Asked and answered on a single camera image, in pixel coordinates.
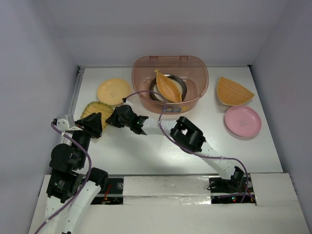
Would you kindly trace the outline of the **yellow round bear plate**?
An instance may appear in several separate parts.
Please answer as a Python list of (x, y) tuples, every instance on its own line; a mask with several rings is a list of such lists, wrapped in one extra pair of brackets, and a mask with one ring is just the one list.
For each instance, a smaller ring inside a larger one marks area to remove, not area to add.
[(119, 105), (123, 98), (131, 92), (130, 84), (120, 78), (112, 78), (104, 81), (97, 89), (99, 101), (109, 105)]

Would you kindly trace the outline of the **orange boat-shaped woven plate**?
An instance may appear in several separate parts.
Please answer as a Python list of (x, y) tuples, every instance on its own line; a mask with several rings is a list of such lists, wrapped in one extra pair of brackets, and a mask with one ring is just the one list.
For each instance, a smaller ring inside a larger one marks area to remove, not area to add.
[(155, 69), (154, 72), (156, 72), (156, 85), (160, 93), (171, 102), (181, 102), (181, 93), (178, 87), (158, 69)]

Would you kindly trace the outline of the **brown rimmed cream plate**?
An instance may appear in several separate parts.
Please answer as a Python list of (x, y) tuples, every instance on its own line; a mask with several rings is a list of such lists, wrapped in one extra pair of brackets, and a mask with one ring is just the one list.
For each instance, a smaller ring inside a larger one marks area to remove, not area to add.
[[(181, 99), (183, 101), (186, 97), (186, 94), (187, 94), (187, 86), (186, 86), (186, 83), (184, 82), (184, 80), (181, 79), (180, 77), (177, 77), (174, 75), (166, 74), (165, 76), (167, 78), (169, 78), (178, 87), (178, 89), (181, 93)], [(150, 98), (152, 100), (163, 101), (163, 99), (159, 95), (156, 94), (156, 93), (159, 93), (159, 90), (158, 90), (157, 85), (156, 85), (156, 78), (154, 78), (151, 81), (150, 86), (149, 86), (149, 90), (153, 91), (153, 93), (150, 93)]]

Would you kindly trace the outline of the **orange woven fan-shaped plate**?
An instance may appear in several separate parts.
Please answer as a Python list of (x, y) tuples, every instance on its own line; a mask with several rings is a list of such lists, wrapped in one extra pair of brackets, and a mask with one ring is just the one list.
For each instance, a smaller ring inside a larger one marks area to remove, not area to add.
[(243, 105), (255, 96), (246, 87), (225, 77), (219, 78), (216, 93), (220, 102), (227, 106)]

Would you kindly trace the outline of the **pink round plate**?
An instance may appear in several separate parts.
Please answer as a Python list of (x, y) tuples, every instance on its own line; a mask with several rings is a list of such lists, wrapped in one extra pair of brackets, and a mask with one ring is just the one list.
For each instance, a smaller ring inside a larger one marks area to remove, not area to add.
[(224, 120), (228, 129), (240, 137), (255, 137), (262, 127), (259, 114), (245, 105), (230, 107), (225, 113)]

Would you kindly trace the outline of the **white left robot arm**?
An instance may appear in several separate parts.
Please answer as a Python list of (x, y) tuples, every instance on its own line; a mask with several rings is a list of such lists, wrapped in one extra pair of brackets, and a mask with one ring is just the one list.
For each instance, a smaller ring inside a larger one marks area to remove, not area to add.
[(109, 188), (108, 173), (92, 167), (90, 141), (102, 135), (101, 113), (74, 121), (72, 114), (58, 116), (52, 128), (70, 141), (51, 152), (44, 222), (38, 234), (73, 234), (98, 193)]

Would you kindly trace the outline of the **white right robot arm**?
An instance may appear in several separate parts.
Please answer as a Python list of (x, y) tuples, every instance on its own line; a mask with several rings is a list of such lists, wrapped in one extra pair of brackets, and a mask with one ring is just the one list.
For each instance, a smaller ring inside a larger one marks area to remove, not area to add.
[(182, 151), (200, 157), (212, 167), (220, 177), (215, 183), (215, 188), (222, 189), (224, 193), (235, 193), (242, 186), (246, 175), (245, 166), (234, 165), (234, 161), (239, 164), (241, 162), (215, 151), (203, 132), (186, 117), (179, 117), (177, 120), (156, 120), (135, 114), (129, 105), (121, 105), (114, 109), (105, 122), (118, 128), (128, 127), (138, 135), (165, 136)]

